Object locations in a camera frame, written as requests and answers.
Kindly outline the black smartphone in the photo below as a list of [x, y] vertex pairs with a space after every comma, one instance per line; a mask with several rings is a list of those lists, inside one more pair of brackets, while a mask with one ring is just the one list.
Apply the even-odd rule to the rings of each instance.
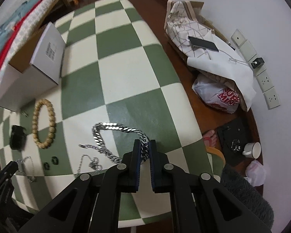
[[218, 48], [216, 47], [215, 43], [206, 41], [204, 39], [196, 38], [196, 37], [191, 37], [189, 36], [189, 41], [192, 46], [203, 48], [206, 50], [212, 50], [215, 52], [219, 52]]

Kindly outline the white mug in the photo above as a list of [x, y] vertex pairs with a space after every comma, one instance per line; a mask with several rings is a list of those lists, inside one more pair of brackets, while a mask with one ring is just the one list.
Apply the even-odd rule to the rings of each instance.
[[242, 154], [246, 158], [259, 158], [261, 154], [261, 144], [259, 142], [245, 144]]

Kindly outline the white wall socket strip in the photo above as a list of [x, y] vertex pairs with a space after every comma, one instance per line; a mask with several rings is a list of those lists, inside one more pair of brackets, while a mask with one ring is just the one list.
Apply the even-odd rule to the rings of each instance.
[[[239, 29], [236, 29], [234, 31], [231, 36], [231, 40], [234, 44], [236, 44], [239, 52], [241, 53], [247, 64], [252, 68], [250, 63], [255, 58], [261, 57], [255, 50], [253, 45]], [[258, 82], [258, 85], [263, 93], [268, 109], [271, 110], [273, 108], [279, 107], [279, 95], [275, 90], [274, 84], [270, 75], [267, 72], [265, 64], [256, 69], [252, 68], [252, 70], [254, 77], [256, 78], [256, 81]]]

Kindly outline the foot in red sandal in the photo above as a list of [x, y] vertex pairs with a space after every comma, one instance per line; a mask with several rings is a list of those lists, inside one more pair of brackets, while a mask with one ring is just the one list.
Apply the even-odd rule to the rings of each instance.
[[217, 143], [217, 135], [214, 130], [209, 130], [203, 135], [203, 142], [206, 147], [215, 147]]

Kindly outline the white cardboard box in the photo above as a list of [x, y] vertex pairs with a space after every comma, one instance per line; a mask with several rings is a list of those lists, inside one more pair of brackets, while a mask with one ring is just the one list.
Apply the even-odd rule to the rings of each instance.
[[33, 34], [6, 66], [0, 84], [0, 107], [18, 111], [59, 85], [65, 46], [51, 22]]

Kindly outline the white red plastic bag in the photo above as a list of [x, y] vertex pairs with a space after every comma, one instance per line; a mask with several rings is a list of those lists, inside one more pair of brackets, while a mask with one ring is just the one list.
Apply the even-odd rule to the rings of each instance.
[[233, 114], [240, 103], [240, 98], [236, 92], [203, 74], [197, 76], [192, 89], [205, 104], [228, 114]]

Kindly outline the red bedspread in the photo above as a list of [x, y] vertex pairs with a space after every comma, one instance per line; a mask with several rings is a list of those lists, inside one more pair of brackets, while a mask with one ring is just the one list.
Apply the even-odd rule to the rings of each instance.
[[8, 40], [0, 52], [0, 83], [4, 70], [13, 55], [24, 46], [31, 34], [41, 25], [48, 14], [48, 10], [54, 7], [57, 0], [39, 0], [26, 14], [18, 21]]

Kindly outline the white paper sheet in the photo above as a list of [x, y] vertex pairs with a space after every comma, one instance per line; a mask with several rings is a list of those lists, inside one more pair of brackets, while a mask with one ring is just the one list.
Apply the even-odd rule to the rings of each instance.
[[247, 63], [227, 43], [212, 35], [204, 40], [215, 43], [219, 52], [207, 50], [209, 57], [188, 57], [187, 64], [225, 84], [239, 94], [241, 107], [245, 111], [251, 108], [256, 91], [253, 89], [253, 71]]

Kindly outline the green white checkered tablecloth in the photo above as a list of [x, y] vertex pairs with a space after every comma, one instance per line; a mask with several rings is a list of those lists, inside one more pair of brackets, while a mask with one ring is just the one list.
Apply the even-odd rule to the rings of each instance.
[[[223, 161], [208, 153], [187, 94], [160, 42], [128, 0], [100, 0], [55, 22], [66, 48], [59, 85], [18, 111], [0, 107], [0, 164], [15, 160], [12, 203], [35, 214], [80, 173], [113, 166], [95, 150], [92, 127], [119, 123], [143, 131], [184, 171], [220, 180]], [[26, 129], [21, 150], [13, 125]]]

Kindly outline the black charger plug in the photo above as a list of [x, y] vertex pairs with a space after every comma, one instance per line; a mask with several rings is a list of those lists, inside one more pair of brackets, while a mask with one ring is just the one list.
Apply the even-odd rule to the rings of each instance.
[[250, 64], [253, 69], [259, 68], [264, 64], [264, 59], [262, 57], [257, 57]]

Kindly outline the small white plastic bag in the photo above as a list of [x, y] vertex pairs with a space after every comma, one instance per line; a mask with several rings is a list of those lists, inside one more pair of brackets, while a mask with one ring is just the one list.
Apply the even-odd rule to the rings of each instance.
[[266, 170], [257, 160], [253, 160], [245, 170], [245, 179], [253, 186], [258, 187], [266, 180]]

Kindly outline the patterned white mattress sheet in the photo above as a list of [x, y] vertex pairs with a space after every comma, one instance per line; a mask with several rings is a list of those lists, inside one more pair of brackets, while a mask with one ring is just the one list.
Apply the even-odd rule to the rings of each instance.
[[39, 0], [21, 17], [7, 25], [7, 35], [0, 45], [0, 82], [13, 55], [24, 46], [58, 0]]

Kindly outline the patterned fabric tote bag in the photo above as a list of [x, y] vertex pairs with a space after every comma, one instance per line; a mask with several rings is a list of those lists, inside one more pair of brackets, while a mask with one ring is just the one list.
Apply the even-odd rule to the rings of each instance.
[[203, 2], [168, 0], [164, 31], [174, 48], [184, 57], [209, 57], [208, 51], [193, 47], [189, 38], [212, 39], [214, 29], [205, 24], [201, 16]]

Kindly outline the black wristband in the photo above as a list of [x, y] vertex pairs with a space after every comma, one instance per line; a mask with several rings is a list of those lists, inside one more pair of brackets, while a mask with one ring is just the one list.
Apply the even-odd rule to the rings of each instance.
[[22, 126], [13, 125], [9, 145], [12, 150], [21, 150], [26, 143], [26, 129]]

